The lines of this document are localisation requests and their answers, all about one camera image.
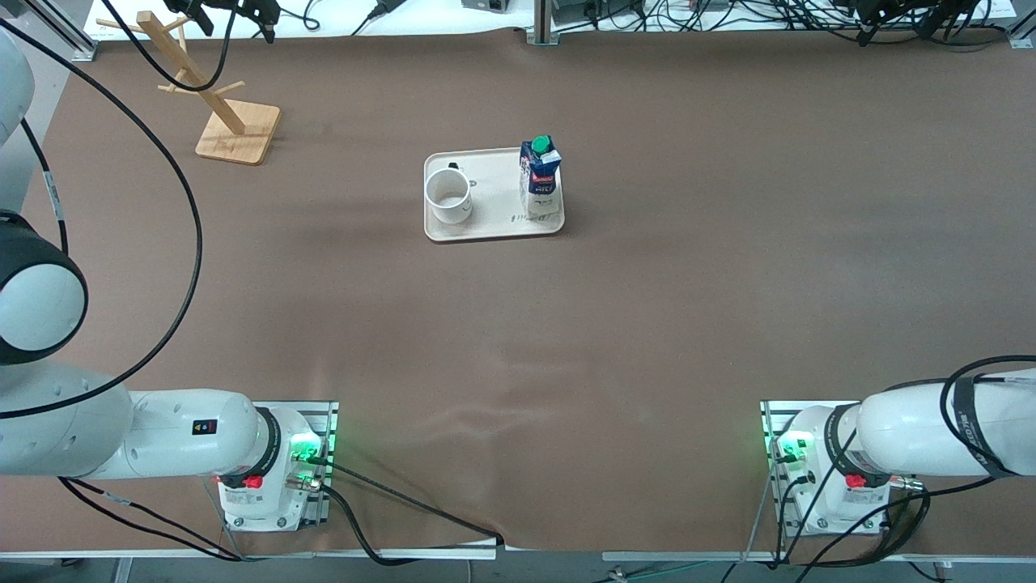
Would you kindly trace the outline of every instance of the brown table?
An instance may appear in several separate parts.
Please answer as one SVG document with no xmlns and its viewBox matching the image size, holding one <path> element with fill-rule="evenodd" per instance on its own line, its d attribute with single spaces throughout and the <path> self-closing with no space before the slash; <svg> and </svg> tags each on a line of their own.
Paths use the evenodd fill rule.
<svg viewBox="0 0 1036 583">
<path fill-rule="evenodd" d="M 234 42 L 236 96 L 284 109 L 251 168 L 195 156 L 200 99 L 155 91 L 132 47 L 103 49 L 85 68 L 180 159 L 206 236 L 195 304 L 131 388 L 338 400 L 340 460 L 514 546 L 743 549 L 767 472 L 760 400 L 862 399 L 1033 350 L 1025 51 L 785 33 Z M 565 155 L 560 233 L 425 237 L 426 156 L 542 132 Z M 91 293 L 60 358 L 116 373 L 179 304 L 186 204 L 78 81 L 46 146 Z M 106 486 L 219 532 L 197 478 Z M 168 547 L 54 479 L 0 487 L 3 550 Z M 477 537 L 346 491 L 376 546 Z M 1032 555 L 1032 494 L 1014 479 L 938 500 L 911 550 Z M 247 551 L 353 548 L 333 521 Z"/>
</svg>

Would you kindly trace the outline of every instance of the white mug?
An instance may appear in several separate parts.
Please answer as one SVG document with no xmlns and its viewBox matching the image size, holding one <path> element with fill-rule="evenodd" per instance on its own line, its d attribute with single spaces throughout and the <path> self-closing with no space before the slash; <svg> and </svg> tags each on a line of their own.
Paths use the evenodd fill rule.
<svg viewBox="0 0 1036 583">
<path fill-rule="evenodd" d="M 457 168 L 432 172 L 425 181 L 425 200 L 435 217 L 455 225 L 471 214 L 471 185 L 467 175 Z"/>
</svg>

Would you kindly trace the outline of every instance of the wooden base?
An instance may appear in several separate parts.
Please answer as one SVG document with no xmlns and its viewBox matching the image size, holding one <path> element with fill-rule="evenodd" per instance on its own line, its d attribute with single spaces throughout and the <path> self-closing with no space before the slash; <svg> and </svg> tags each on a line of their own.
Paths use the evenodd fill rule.
<svg viewBox="0 0 1036 583">
<path fill-rule="evenodd" d="M 227 99 L 234 113 L 244 122 L 241 135 L 231 132 L 217 114 L 205 124 L 195 153 L 211 159 L 258 166 L 266 157 L 266 150 L 274 141 L 274 129 L 281 120 L 281 108 Z"/>
</svg>

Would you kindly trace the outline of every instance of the wooden mug tree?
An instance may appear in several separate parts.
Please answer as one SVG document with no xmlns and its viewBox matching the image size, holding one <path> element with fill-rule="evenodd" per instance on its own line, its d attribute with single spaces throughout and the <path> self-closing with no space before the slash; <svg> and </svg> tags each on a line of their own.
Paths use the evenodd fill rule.
<svg viewBox="0 0 1036 583">
<path fill-rule="evenodd" d="M 188 55 L 186 39 L 183 35 L 183 25 L 188 22 L 189 19 L 181 18 L 172 24 L 164 25 L 153 12 L 144 10 L 137 12 L 137 26 L 130 28 L 135 32 L 147 34 L 155 48 L 172 61 L 179 69 L 175 77 L 177 81 L 200 86 L 205 84 L 207 79 L 202 75 L 198 63 Z M 118 27 L 118 23 L 99 19 L 97 24 Z M 179 40 L 174 39 L 169 33 L 173 29 L 176 29 Z M 209 116 L 205 130 L 202 132 L 195 148 L 198 155 L 258 166 L 262 164 L 266 150 L 274 140 L 274 130 L 281 120 L 281 108 L 223 97 L 227 91 L 243 86 L 243 81 L 237 81 L 222 89 L 188 91 L 170 83 L 159 85 L 159 89 L 167 93 L 198 95 L 212 109 L 212 115 Z"/>
</svg>

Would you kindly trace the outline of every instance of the white tray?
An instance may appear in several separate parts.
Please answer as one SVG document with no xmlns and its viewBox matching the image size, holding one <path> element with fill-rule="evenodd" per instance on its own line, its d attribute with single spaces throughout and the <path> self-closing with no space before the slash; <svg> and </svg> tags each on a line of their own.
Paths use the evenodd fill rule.
<svg viewBox="0 0 1036 583">
<path fill-rule="evenodd" d="M 472 149 L 433 153 L 425 161 L 425 181 L 432 172 L 457 163 L 471 180 L 471 215 L 464 222 L 448 225 L 432 213 L 425 200 L 425 234 L 432 240 L 470 240 L 501 236 L 536 236 L 562 230 L 565 225 L 565 199 L 562 197 L 562 169 L 557 169 L 557 197 L 562 209 L 553 214 L 528 218 L 521 204 L 521 148 Z"/>
</svg>

